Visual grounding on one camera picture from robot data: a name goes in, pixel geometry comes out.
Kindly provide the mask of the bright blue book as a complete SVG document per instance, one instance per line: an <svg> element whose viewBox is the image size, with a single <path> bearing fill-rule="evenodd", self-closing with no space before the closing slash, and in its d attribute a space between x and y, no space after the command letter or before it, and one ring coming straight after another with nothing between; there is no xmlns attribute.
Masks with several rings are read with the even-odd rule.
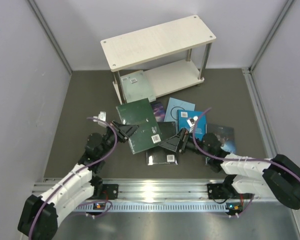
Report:
<svg viewBox="0 0 300 240"><path fill-rule="evenodd" d="M195 123L201 114L202 114L201 111L179 109L177 111L178 131L180 131L182 128L185 128L186 130L189 131L189 133L192 133ZM195 128L195 138L201 141L203 139L203 136L206 134L206 132L207 132L207 120L206 120L206 116L203 115L200 118Z"/></svg>

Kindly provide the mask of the black glossy book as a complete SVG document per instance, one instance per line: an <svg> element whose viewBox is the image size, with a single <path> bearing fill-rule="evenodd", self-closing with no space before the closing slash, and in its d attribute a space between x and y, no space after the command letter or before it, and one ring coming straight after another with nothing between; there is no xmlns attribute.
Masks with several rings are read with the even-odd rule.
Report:
<svg viewBox="0 0 300 240"><path fill-rule="evenodd" d="M176 123L174 121L159 122L161 139L167 140L176 134ZM146 151L146 165L177 165L177 154L160 146L156 146Z"/></svg>

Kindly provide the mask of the dark green book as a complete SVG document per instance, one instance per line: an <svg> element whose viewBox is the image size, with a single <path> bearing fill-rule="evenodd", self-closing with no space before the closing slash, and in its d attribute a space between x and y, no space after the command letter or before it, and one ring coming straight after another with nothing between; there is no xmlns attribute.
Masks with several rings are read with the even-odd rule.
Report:
<svg viewBox="0 0 300 240"><path fill-rule="evenodd" d="M138 126L128 142L133 154L156 147L163 139L159 124L147 98L118 105L121 123Z"/></svg>

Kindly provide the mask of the pale grey-green book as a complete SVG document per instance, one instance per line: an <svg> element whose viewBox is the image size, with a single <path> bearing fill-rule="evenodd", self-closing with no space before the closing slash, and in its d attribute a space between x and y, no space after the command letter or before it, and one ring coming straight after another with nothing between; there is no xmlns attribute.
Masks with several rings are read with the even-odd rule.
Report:
<svg viewBox="0 0 300 240"><path fill-rule="evenodd" d="M124 99L127 103L148 99L156 100L156 95L143 70L138 70L120 77Z"/></svg>

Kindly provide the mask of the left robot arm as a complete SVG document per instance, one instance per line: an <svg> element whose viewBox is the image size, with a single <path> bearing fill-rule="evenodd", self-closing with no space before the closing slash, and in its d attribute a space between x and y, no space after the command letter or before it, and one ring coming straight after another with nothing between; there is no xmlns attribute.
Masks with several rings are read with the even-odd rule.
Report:
<svg viewBox="0 0 300 240"><path fill-rule="evenodd" d="M81 203L103 194L103 180L98 176L104 160L125 143L139 128L138 125L106 123L104 135L88 136L84 153L73 169L49 190L29 196L17 225L19 232L30 240L51 240L61 223Z"/></svg>

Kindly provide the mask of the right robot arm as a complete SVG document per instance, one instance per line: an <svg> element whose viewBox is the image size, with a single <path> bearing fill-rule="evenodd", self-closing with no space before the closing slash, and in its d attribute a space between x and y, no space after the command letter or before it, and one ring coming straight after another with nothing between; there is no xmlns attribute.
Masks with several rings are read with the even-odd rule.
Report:
<svg viewBox="0 0 300 240"><path fill-rule="evenodd" d="M175 153L189 150L203 155L213 171L224 172L222 183L208 185L209 199L219 204L231 199L261 197L276 199L293 210L300 209L300 167L283 154L271 159L238 156L223 150L213 133L198 139L185 128L161 141L159 146Z"/></svg>

